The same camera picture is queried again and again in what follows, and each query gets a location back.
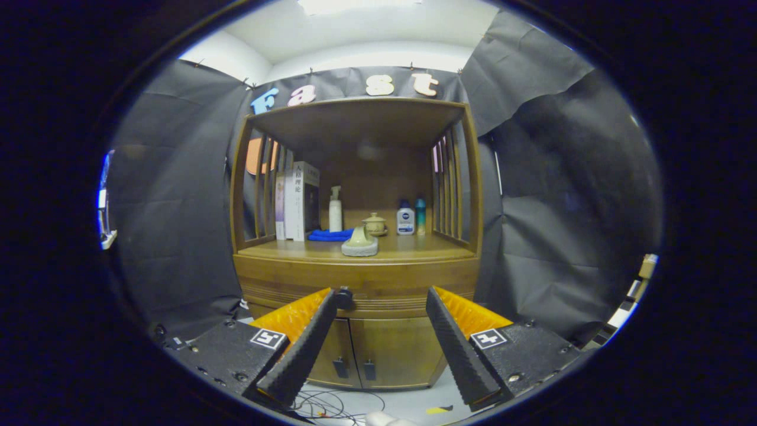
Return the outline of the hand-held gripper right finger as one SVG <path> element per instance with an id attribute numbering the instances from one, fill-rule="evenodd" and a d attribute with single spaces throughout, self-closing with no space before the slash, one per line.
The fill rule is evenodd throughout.
<path id="1" fill-rule="evenodd" d="M 514 322 L 446 289 L 428 289 L 425 310 L 463 402 L 505 404 L 578 361 L 582 351 L 533 320 Z"/>

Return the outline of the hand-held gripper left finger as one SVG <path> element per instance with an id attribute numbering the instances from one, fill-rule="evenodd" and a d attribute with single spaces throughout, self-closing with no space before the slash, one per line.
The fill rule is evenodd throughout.
<path id="1" fill-rule="evenodd" d="M 320 289 L 244 323 L 225 319 L 166 350 L 211 385 L 272 409 L 289 409 L 310 376 L 337 315 L 337 292 Z"/>

